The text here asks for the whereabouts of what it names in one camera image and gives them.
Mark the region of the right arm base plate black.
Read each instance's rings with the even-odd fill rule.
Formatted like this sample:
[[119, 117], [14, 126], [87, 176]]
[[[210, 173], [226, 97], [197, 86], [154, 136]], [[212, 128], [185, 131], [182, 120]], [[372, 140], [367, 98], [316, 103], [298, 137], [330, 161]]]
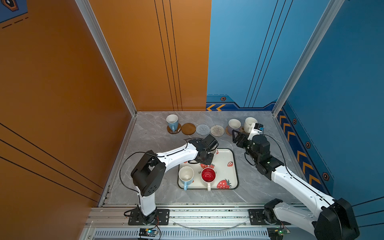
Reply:
[[281, 223], [278, 221], [272, 221], [268, 222], [266, 220], [266, 217], [264, 215], [264, 210], [262, 209], [249, 209], [249, 219], [251, 225], [270, 225], [270, 226], [277, 226], [280, 225]]

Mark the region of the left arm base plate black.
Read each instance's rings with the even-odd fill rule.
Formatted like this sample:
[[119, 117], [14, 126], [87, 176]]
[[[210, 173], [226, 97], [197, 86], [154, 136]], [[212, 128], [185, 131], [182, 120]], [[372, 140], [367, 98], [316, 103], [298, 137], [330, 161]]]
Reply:
[[167, 226], [169, 224], [170, 210], [169, 209], [156, 209], [148, 216], [144, 216], [140, 209], [135, 208], [124, 213], [127, 217], [129, 226], [139, 225], [158, 225]]

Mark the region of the woven rattan round coaster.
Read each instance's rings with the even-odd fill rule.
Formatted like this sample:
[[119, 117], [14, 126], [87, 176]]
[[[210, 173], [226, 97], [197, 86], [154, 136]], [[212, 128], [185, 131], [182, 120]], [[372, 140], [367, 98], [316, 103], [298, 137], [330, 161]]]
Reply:
[[229, 135], [229, 136], [232, 136], [233, 135], [233, 130], [238, 131], [239, 129], [232, 128], [231, 126], [227, 126], [226, 127], [226, 134]]

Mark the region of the light brown wooden round coaster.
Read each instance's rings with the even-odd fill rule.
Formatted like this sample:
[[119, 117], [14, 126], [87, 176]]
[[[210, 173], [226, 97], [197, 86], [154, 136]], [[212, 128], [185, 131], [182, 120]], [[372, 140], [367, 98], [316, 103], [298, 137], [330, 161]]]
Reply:
[[196, 126], [192, 123], [183, 124], [181, 131], [184, 135], [192, 135], [196, 132]]

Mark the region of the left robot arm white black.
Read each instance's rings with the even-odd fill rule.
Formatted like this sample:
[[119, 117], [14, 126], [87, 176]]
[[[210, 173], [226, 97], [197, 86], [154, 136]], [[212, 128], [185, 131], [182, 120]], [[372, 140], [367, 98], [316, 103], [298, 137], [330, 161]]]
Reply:
[[156, 218], [155, 192], [160, 187], [165, 173], [188, 161], [211, 164], [218, 145], [215, 137], [208, 135], [204, 139], [187, 139], [183, 146], [167, 152], [144, 152], [132, 170], [131, 177], [139, 196], [139, 214], [146, 224], [152, 223]]

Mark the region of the grey woven rope coaster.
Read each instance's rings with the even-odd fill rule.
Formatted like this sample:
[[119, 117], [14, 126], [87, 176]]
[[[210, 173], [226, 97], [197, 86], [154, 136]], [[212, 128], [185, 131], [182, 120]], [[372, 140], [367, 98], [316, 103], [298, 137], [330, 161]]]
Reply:
[[202, 125], [198, 125], [196, 127], [196, 133], [200, 136], [206, 136], [206, 135], [210, 134], [210, 132], [211, 132], [211, 129], [207, 125], [202, 124]]

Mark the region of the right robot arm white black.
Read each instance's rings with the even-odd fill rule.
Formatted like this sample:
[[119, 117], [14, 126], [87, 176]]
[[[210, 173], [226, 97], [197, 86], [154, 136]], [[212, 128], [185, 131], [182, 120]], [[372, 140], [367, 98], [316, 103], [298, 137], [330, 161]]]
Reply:
[[260, 174], [280, 185], [307, 210], [301, 210], [280, 199], [269, 201], [264, 206], [267, 223], [287, 222], [314, 235], [318, 240], [355, 240], [360, 230], [351, 204], [321, 192], [300, 179], [270, 152], [269, 136], [245, 135], [233, 130], [233, 143], [245, 150]]

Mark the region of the purple handled mug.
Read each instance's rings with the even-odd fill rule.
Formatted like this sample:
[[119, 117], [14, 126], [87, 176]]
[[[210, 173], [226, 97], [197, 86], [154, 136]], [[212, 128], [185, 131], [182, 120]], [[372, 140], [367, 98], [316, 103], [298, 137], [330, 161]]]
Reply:
[[241, 124], [241, 122], [238, 119], [231, 119], [228, 122], [228, 126], [231, 126], [232, 128], [236, 128], [236, 129], [240, 130], [242, 124]]

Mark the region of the multicolour woven rope coaster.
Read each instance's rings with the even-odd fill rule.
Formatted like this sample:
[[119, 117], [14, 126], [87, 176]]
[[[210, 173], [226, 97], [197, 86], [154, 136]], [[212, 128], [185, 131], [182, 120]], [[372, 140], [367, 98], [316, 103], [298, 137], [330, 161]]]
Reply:
[[225, 129], [220, 125], [214, 125], [210, 129], [211, 135], [221, 137], [225, 133]]

